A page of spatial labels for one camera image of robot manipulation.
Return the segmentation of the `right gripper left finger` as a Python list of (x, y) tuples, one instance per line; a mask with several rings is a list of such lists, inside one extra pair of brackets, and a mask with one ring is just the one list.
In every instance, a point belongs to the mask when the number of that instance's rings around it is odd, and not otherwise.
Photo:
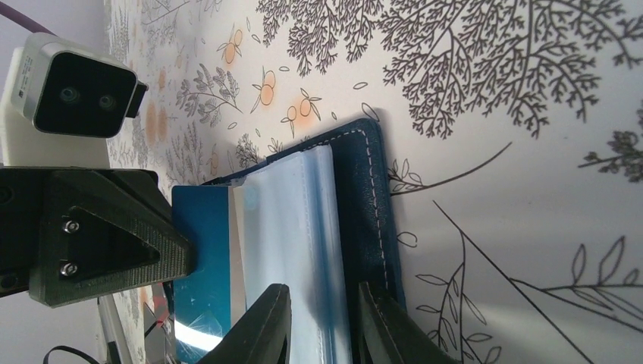
[(288, 363), (291, 322), (289, 287), (271, 284), (198, 363)]

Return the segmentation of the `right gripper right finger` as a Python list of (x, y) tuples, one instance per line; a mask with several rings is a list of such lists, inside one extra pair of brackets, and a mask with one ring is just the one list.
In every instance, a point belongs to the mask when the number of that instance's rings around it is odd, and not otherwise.
[(382, 287), (359, 284), (361, 363), (448, 364), (456, 360), (438, 348)]

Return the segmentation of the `blue leather card holder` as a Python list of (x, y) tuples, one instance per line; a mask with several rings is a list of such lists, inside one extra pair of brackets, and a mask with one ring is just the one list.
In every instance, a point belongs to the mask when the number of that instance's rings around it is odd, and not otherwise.
[(245, 294), (286, 284), (292, 363), (357, 363), (359, 285), (398, 303), (397, 229), (380, 124), (360, 118), (212, 180), (243, 191)]

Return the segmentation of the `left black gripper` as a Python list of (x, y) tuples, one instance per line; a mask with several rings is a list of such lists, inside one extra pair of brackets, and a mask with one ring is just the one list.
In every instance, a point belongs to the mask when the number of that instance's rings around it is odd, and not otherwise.
[(141, 169), (1, 169), (1, 296), (59, 307), (196, 267), (158, 176)]

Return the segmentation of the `blue card with grey stripe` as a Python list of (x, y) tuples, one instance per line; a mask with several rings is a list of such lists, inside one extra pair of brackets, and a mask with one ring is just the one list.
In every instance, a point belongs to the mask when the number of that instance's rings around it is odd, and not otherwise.
[(176, 229), (196, 251), (194, 271), (174, 282), (177, 356), (196, 363), (220, 344), (246, 311), (239, 199), (231, 187), (172, 189)]

